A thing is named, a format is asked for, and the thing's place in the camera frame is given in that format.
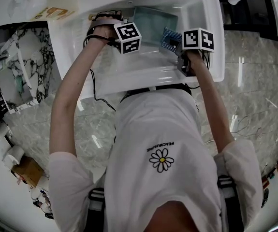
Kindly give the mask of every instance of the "shirt sleeve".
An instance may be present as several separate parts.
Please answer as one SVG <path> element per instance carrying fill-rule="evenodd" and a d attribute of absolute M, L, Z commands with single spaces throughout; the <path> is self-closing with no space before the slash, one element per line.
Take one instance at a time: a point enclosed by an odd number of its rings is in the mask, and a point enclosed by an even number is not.
<path fill-rule="evenodd" d="M 62 232 L 75 231 L 85 215 L 93 176 L 71 153 L 49 157 L 49 196 L 55 222 Z"/>
<path fill-rule="evenodd" d="M 228 175 L 236 184 L 245 229 L 258 215 L 263 201 L 261 174 L 251 141 L 240 139 L 228 144 L 214 157 L 218 176 Z"/>

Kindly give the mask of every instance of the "daisy graphic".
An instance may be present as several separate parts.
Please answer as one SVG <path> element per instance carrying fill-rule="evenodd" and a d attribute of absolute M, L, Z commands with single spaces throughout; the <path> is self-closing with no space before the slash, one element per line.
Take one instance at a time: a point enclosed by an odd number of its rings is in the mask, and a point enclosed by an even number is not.
<path fill-rule="evenodd" d="M 158 173 L 162 173 L 163 170 L 167 171 L 171 167 L 171 163 L 174 162 L 174 159 L 171 157 L 167 157 L 167 155 L 168 149 L 166 148 L 162 151 L 158 149 L 156 153 L 153 153 L 151 155 L 149 161 L 153 163 L 154 168 L 157 168 Z"/>

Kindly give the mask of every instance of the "forearm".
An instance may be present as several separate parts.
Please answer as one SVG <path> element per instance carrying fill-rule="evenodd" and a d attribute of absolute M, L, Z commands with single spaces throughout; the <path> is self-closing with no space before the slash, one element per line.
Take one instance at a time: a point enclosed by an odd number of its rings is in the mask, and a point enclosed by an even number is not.
<path fill-rule="evenodd" d="M 66 110 L 74 114 L 88 72 L 104 46 L 105 42 L 98 39 L 91 39 L 87 43 L 62 80 L 54 100 L 53 111 Z"/>
<path fill-rule="evenodd" d="M 212 135 L 220 153 L 234 140 L 229 130 L 227 110 L 206 65 L 202 62 L 201 66 L 197 66 L 194 71 L 202 91 Z"/>

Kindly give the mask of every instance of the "flower petal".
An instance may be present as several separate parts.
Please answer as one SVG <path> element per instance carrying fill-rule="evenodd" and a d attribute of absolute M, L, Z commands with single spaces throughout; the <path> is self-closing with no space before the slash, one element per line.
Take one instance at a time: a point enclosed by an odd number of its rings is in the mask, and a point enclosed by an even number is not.
<path fill-rule="evenodd" d="M 171 167 L 171 163 L 170 163 L 170 162 L 165 161 L 165 163 L 167 164 L 168 168 L 170 168 L 170 167 Z"/>
<path fill-rule="evenodd" d="M 151 154 L 151 157 L 152 157 L 152 158 L 156 158 L 156 159 L 160 159 L 160 157 L 157 156 L 155 153 Z"/>
<path fill-rule="evenodd" d="M 162 150 L 162 157 L 166 158 L 167 155 L 168 155 L 168 149 L 165 148 Z"/>
<path fill-rule="evenodd" d="M 150 158 L 149 161 L 150 162 L 159 162 L 159 159 L 157 159 L 157 158 Z"/>
<path fill-rule="evenodd" d="M 173 163 L 173 162 L 174 162 L 174 159 L 171 158 L 171 157 L 167 157 L 167 158 L 166 158 L 166 161 L 169 162 L 169 163 Z"/>
<path fill-rule="evenodd" d="M 159 156 L 159 158 L 162 158 L 162 152 L 159 149 L 156 151 L 156 154 Z"/>
<path fill-rule="evenodd" d="M 154 168 L 157 168 L 157 166 L 160 164 L 160 161 L 158 161 L 158 162 L 155 162 L 154 164 L 153 164 L 153 167 Z"/>
<path fill-rule="evenodd" d="M 162 173 L 163 172 L 163 163 L 159 164 L 157 168 L 157 172 Z"/>
<path fill-rule="evenodd" d="M 166 162 L 164 162 L 164 163 L 163 163 L 163 168 L 164 168 L 164 170 L 165 170 L 165 171 L 167 171 L 167 170 L 168 170 L 168 168 L 169 168 L 169 167 L 168 167 L 168 165 L 167 165 L 167 163 L 166 163 Z"/>

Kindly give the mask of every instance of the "person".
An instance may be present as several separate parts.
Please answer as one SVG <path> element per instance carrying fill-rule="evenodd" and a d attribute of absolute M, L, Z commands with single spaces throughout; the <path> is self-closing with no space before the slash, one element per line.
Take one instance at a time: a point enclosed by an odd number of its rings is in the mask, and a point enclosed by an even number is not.
<path fill-rule="evenodd" d="M 108 38 L 114 30 L 98 26 L 94 34 Z M 49 194 L 63 232 L 94 231 L 88 230 L 88 195 L 100 184 L 93 183 L 91 172 L 76 157 L 73 122 L 85 79 L 106 43 L 96 38 L 88 41 L 64 77 L 52 107 Z M 224 170 L 236 184 L 245 227 L 261 208 L 262 183 L 253 144 L 233 138 L 208 68 L 198 52 L 187 51 L 187 56 L 219 154 L 214 158 L 209 154 L 201 139 L 194 98 L 181 85 L 128 95 L 116 111 L 116 141 L 102 178 L 103 231 L 228 231 L 225 192 L 218 186 Z"/>

